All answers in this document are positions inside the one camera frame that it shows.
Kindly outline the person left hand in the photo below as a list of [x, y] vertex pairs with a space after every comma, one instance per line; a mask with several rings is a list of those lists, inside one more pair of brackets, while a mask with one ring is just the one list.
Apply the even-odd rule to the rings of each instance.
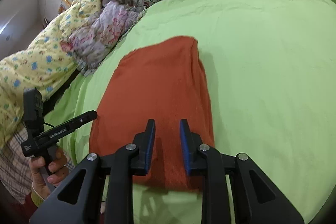
[[39, 197], [45, 200], [51, 194], [51, 186], [57, 187], [69, 175], [67, 162], [68, 159], [60, 147], [57, 147], [55, 159], [49, 165], [46, 165], [42, 156], [30, 160], [33, 191]]

